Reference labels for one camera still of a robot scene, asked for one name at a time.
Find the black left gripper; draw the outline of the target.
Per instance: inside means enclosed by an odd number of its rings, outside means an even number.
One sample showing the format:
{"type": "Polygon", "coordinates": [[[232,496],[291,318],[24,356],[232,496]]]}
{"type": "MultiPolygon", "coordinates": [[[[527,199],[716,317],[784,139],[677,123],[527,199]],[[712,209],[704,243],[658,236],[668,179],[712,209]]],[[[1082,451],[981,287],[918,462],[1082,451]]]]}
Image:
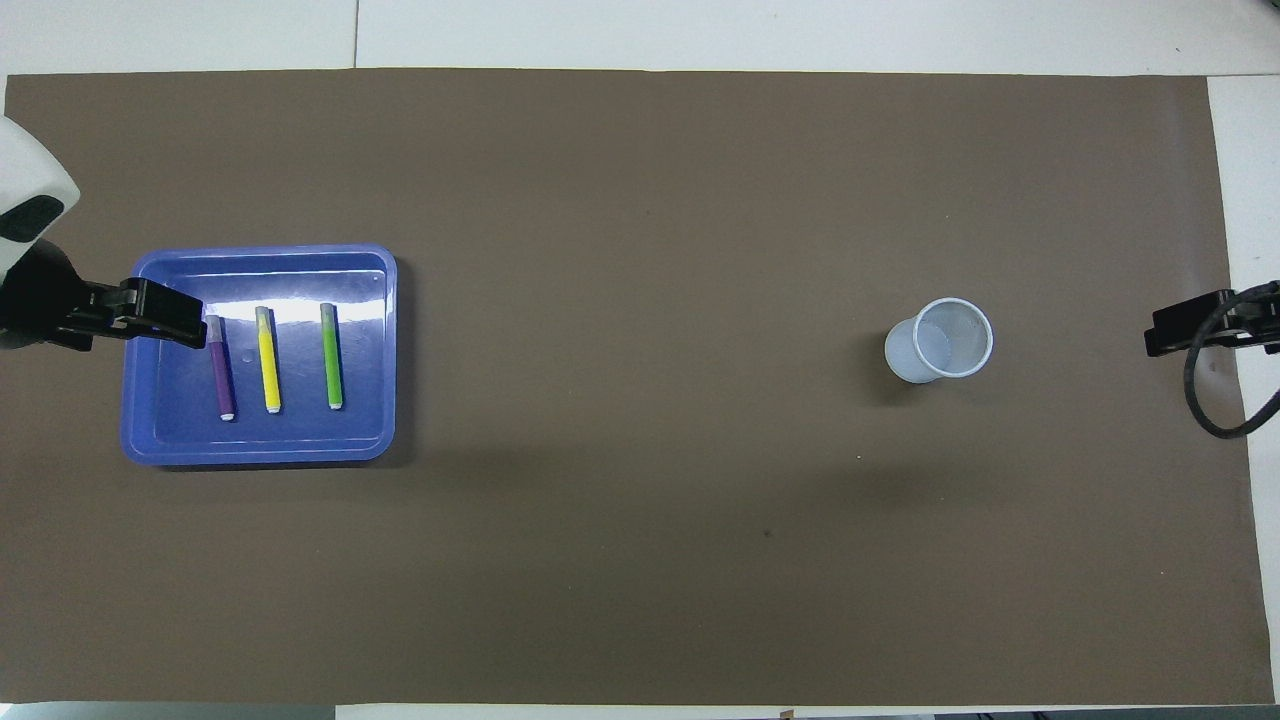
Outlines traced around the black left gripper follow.
{"type": "Polygon", "coordinates": [[[68,256],[47,240],[35,241],[5,274],[1,287],[3,348],[55,345],[88,352],[93,338],[146,337],[204,348],[204,304],[145,278],[119,284],[83,281],[68,256]],[[108,300],[124,291],[122,318],[108,300]]]}

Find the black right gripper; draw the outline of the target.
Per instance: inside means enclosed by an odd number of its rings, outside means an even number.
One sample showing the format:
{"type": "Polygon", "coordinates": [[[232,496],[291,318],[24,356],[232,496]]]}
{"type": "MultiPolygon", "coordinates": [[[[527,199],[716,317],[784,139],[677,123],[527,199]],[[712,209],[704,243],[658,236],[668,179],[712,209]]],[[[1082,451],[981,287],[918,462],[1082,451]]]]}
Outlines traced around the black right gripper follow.
{"type": "MultiPolygon", "coordinates": [[[[1153,311],[1152,327],[1146,331],[1147,355],[1160,357],[1189,350],[1201,324],[1234,293],[1233,290],[1216,290],[1153,311]]],[[[1215,322],[1199,345],[1231,347],[1235,343],[1236,348],[1261,346],[1267,355],[1277,355],[1279,283],[1243,290],[1235,300],[1235,316],[1229,313],[1215,322]]]]}

